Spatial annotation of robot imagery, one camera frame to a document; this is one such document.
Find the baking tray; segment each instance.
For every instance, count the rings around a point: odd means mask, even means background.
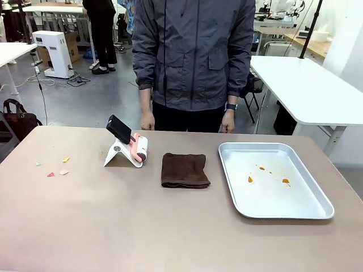
[[[331,202],[290,146],[223,143],[218,151],[234,206],[242,215],[295,219],[334,216]]]

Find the jacket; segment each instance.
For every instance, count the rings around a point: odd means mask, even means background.
[[[90,16],[97,15],[99,11],[115,10],[112,0],[83,0],[83,7]]]
[[[155,102],[202,111],[239,96],[250,70],[255,0],[138,0],[135,13],[136,82],[153,87]]]

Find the jacket cuff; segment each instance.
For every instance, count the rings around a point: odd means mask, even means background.
[[[227,93],[228,95],[233,95],[238,97],[240,94],[240,89],[228,88]]]
[[[153,86],[152,83],[138,83],[138,89],[139,90],[149,89],[152,86]]]

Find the folded towel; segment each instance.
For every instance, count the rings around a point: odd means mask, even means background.
[[[161,185],[166,188],[205,189],[210,185],[203,169],[205,155],[175,155],[163,157]]]

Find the black chair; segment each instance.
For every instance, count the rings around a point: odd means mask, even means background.
[[[257,86],[256,82],[259,82],[261,81],[261,79],[255,77],[251,72],[248,74],[248,77],[247,77],[247,84],[246,86],[241,90],[240,94],[239,94],[239,97],[243,98],[244,100],[244,103],[246,104],[246,107],[247,107],[247,110],[250,114],[250,117],[251,117],[251,120],[252,120],[252,123],[254,124],[255,123],[255,119],[254,119],[254,116],[252,115],[252,112],[251,112],[251,104],[253,101],[255,101],[256,103],[256,107],[257,109],[260,109],[259,107],[259,103],[257,102],[257,99],[256,99],[256,96],[255,94],[260,94],[262,93],[262,87],[259,87]],[[252,99],[251,99],[251,102],[248,103],[247,99],[246,99],[246,96],[251,93],[252,94]]]

